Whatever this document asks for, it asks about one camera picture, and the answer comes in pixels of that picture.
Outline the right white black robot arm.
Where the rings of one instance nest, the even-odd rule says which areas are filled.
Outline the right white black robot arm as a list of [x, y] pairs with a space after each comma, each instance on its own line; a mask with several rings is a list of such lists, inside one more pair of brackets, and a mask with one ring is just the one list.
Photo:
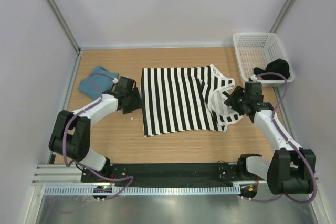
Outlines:
[[263, 133], [273, 150], [270, 163], [254, 156], [236, 167], [238, 177], [248, 180], [255, 174], [267, 181], [275, 195], [317, 194], [315, 178], [316, 156], [311, 149], [302, 148], [279, 121], [275, 108], [264, 102], [260, 82], [237, 86], [225, 100], [225, 105], [239, 115], [249, 117]]

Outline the black white striped tank top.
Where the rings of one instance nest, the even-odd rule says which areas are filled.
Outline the black white striped tank top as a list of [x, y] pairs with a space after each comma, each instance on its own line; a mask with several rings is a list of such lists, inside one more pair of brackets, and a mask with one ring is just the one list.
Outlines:
[[240, 116], [225, 105], [235, 80], [213, 64], [144, 68], [141, 76], [146, 137], [190, 130], [225, 132]]

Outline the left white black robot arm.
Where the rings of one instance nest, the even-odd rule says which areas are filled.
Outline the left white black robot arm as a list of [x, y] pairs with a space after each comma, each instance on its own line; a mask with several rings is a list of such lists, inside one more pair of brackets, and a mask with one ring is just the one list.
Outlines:
[[136, 81], [128, 77], [113, 78], [112, 87], [105, 91], [91, 77], [88, 80], [98, 92], [98, 98], [80, 109], [58, 113], [49, 149], [63, 156], [66, 166], [71, 159], [93, 172], [98, 181], [106, 182], [111, 177], [111, 162], [90, 147], [91, 128], [111, 113], [127, 114], [142, 108], [142, 101]]

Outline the teal tank top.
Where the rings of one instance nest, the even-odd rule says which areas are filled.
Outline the teal tank top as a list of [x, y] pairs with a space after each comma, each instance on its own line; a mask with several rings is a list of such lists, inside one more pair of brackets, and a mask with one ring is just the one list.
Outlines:
[[102, 66], [96, 66], [89, 77], [81, 80], [78, 90], [92, 100], [100, 97], [100, 94], [112, 88], [118, 81], [119, 74], [108, 71]]

